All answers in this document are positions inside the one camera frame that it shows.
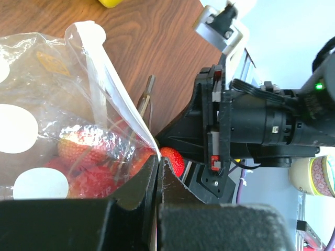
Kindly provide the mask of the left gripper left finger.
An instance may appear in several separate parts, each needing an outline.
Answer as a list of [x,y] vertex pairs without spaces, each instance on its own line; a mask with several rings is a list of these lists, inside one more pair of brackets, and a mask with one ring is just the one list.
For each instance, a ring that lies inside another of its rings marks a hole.
[[154,250],[159,160],[103,199],[1,202],[1,250]]

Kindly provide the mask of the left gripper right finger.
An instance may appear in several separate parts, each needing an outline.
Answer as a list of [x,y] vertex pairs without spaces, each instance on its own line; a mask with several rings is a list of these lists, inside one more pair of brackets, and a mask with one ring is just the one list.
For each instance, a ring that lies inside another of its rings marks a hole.
[[265,204],[205,204],[173,174],[157,167],[158,250],[292,250],[286,222]]

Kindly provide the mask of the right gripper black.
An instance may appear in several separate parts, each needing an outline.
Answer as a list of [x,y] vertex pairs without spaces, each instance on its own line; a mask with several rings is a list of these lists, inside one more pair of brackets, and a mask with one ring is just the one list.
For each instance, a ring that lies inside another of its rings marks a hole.
[[230,203],[233,185],[230,160],[230,95],[225,90],[225,68],[201,69],[195,79],[194,106],[186,106],[157,135],[160,147],[177,150],[196,163],[194,194],[206,204]]

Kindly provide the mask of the toy strawberry bunch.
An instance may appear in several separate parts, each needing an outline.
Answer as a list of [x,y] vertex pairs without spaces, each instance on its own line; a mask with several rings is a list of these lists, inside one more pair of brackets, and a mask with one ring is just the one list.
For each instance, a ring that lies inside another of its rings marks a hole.
[[106,197],[156,154],[108,101],[99,106],[97,122],[53,105],[40,115],[40,165],[66,177],[67,198]]

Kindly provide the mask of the polka dot zip bag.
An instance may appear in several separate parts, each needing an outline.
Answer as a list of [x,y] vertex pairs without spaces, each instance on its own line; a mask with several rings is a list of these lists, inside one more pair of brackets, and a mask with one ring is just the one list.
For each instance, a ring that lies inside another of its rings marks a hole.
[[40,165],[41,109],[53,105],[97,122],[106,101],[159,154],[143,115],[105,49],[105,30],[93,21],[71,24],[62,38],[38,32],[1,37],[1,200],[69,199],[69,183]]

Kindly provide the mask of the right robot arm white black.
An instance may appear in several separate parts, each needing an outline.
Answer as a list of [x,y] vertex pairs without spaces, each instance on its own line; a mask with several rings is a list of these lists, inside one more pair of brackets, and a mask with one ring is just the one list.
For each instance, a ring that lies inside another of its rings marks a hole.
[[192,163],[186,186],[209,204],[232,201],[228,173],[239,159],[253,159],[254,168],[290,167],[334,146],[334,40],[318,52],[301,89],[227,83],[225,66],[201,69],[189,103],[157,140]]

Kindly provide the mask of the cream enamel mug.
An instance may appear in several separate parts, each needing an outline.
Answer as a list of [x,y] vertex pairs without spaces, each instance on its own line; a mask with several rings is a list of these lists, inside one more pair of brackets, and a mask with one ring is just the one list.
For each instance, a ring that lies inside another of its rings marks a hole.
[[288,171],[289,181],[300,192],[334,197],[334,156],[301,158]]

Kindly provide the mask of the yellow plastic basket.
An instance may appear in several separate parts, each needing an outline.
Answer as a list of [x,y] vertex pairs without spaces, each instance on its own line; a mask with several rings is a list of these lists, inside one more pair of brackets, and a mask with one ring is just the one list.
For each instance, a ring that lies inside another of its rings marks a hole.
[[114,8],[119,5],[122,0],[98,0],[106,8]]

